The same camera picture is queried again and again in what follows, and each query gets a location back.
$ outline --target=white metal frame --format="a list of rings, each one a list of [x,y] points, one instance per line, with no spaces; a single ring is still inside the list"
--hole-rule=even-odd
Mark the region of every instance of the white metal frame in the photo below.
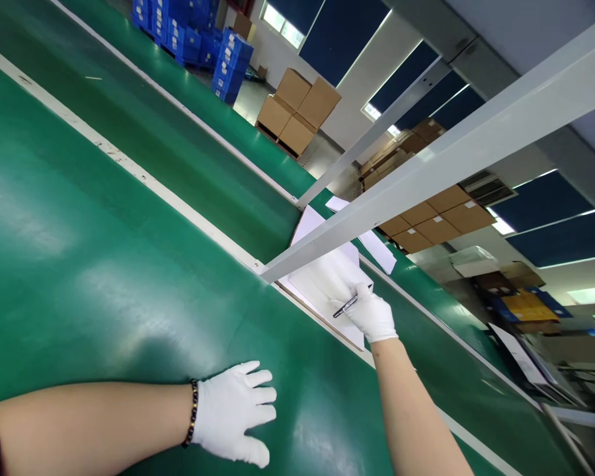
[[[280,279],[594,109],[595,24],[273,259],[262,277]]]
[[[431,90],[441,79],[450,72],[441,58],[436,58],[425,71],[412,83],[401,96],[374,122],[372,127],[337,161],[331,165],[326,172],[304,192],[297,201],[297,207],[304,210],[322,190],[335,180],[347,167],[349,167],[359,156],[372,144],[377,141],[388,128],[408,112],[429,90]]]

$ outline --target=cardboard box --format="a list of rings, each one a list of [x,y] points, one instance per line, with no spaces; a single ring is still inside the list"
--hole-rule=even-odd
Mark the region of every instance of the cardboard box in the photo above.
[[[360,170],[360,175],[366,178],[368,175],[372,174],[375,171],[375,168],[372,166],[372,159],[362,165]]]
[[[341,98],[333,86],[319,77],[306,94],[297,113],[319,129]]]
[[[258,66],[258,71],[256,74],[260,79],[266,79],[266,74],[269,72],[269,68],[265,68],[264,66]]]
[[[369,174],[373,173],[378,167],[382,166],[386,161],[390,160],[395,155],[401,154],[402,156],[405,156],[407,154],[410,154],[410,151],[405,151],[403,148],[401,148],[401,144],[404,142],[409,132],[410,131],[407,131],[406,134],[401,132],[401,134],[397,136],[397,139],[395,139],[394,142],[388,143],[385,148],[377,152],[375,155],[372,156],[372,158],[368,162],[362,165],[362,177],[366,177]],[[409,143],[409,145],[411,148],[414,148],[415,139],[412,139],[412,141],[413,142]],[[407,157],[405,160],[402,160],[401,163],[412,158],[414,154],[415,153],[409,155],[409,157]]]
[[[407,221],[410,226],[415,226],[437,215],[436,210],[432,208],[428,202],[421,202],[419,205],[413,206],[410,210],[403,212],[401,217]]]
[[[414,228],[398,233],[392,239],[400,244],[408,253],[416,253],[417,251],[432,247],[432,243],[426,237],[417,233]]]
[[[293,109],[298,110],[310,90],[311,83],[293,68],[287,68],[276,91],[276,96]]]
[[[377,182],[379,182],[379,176],[377,174],[368,175],[364,179],[364,190],[369,189],[370,187],[372,187]]]
[[[500,272],[516,288],[529,288],[530,286],[541,288],[546,284],[535,271],[522,261],[514,261],[511,264],[501,266]]]
[[[555,321],[557,316],[545,306],[536,294],[520,290],[515,296],[504,296],[502,302],[515,318],[521,322]]]
[[[377,173],[379,173],[379,171],[383,172],[384,170],[389,169],[390,167],[394,167],[396,169],[397,167],[400,167],[402,164],[406,163],[408,160],[412,159],[412,157],[414,156],[415,154],[413,152],[397,152],[377,168]]]
[[[414,132],[408,131],[408,134],[399,142],[399,149],[406,152],[419,153],[425,149],[428,144]]]
[[[396,167],[388,167],[387,169],[382,169],[381,167],[377,169],[377,175],[379,176],[379,180],[383,180],[387,175],[390,175],[394,172]]]
[[[279,140],[297,155],[301,155],[313,140],[316,132],[317,130],[305,118],[294,114],[286,123]]]
[[[254,25],[245,15],[238,12],[236,14],[236,20],[233,23],[232,29],[234,32],[246,39],[247,43],[251,43],[251,40],[253,40],[253,35],[256,32],[256,25]]]
[[[416,226],[416,230],[425,236],[433,245],[440,245],[459,237],[461,233],[442,216],[430,218]]]
[[[419,122],[416,127],[412,128],[424,141],[429,142],[432,136],[437,134],[445,134],[445,129],[437,121],[432,118],[427,118]]]
[[[258,122],[269,129],[271,134],[278,137],[295,113],[295,110],[279,97],[269,96],[264,100],[262,109],[260,109]]]
[[[442,136],[446,132],[447,131],[445,129],[441,129],[436,134],[432,134],[430,137],[428,137],[427,139],[425,139],[425,142],[427,142],[428,144],[431,144],[432,142],[434,142],[435,140],[437,140],[440,136]]]
[[[400,216],[395,216],[388,221],[383,222],[379,225],[379,228],[388,236],[394,236],[398,233],[406,231],[410,228],[410,225]]]
[[[460,185],[452,185],[447,190],[443,190],[441,193],[434,195],[426,200],[432,208],[437,212],[442,213],[450,208],[454,208],[460,204],[470,201],[471,198],[467,195]]]
[[[473,200],[451,208],[441,215],[464,235],[496,223],[496,219]]]
[[[479,288],[496,296],[511,296],[516,293],[516,287],[500,271],[479,274],[472,279]]]
[[[559,323],[557,321],[543,321],[533,323],[516,323],[514,326],[523,334],[560,334]]]

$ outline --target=blue window blind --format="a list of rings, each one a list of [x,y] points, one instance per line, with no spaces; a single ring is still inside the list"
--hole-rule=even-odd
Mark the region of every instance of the blue window blind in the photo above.
[[[399,130],[412,129],[419,122],[430,117],[434,111],[448,102],[450,98],[463,89],[466,84],[467,83],[456,71],[449,72],[436,86],[429,90],[425,96],[412,106],[412,108],[395,123],[395,126]]]
[[[326,0],[299,55],[337,86],[388,12],[380,0]]]
[[[507,241],[538,267],[595,258],[595,213],[527,231]]]
[[[485,100],[468,87],[450,99],[432,117],[445,129],[451,129],[484,103]]]
[[[300,33],[306,35],[324,0],[271,0],[274,7]]]
[[[380,112],[384,112],[399,96],[401,96],[403,91],[408,89],[410,85],[421,76],[421,73],[425,71],[436,58],[438,58],[438,54],[430,47],[430,45],[426,42],[421,42],[385,82],[381,89],[372,97],[370,104],[375,106]]]
[[[516,192],[517,196],[494,205],[492,209],[518,232],[595,208],[558,171],[520,185]]]

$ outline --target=wooden pallet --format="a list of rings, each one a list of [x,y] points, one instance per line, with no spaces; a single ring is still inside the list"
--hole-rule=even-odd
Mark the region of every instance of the wooden pallet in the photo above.
[[[300,154],[295,153],[291,150],[291,147],[286,145],[283,141],[280,140],[278,136],[273,134],[269,129],[264,127],[260,122],[256,121],[256,129],[262,132],[271,142],[278,146],[286,155],[291,157],[293,160],[297,161],[299,159]]]

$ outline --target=forearm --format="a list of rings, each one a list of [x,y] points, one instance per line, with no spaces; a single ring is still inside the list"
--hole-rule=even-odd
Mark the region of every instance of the forearm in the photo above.
[[[472,472],[398,338],[375,342],[385,431],[398,476]]]
[[[0,402],[8,476],[114,475],[180,444],[190,385],[86,383]]]

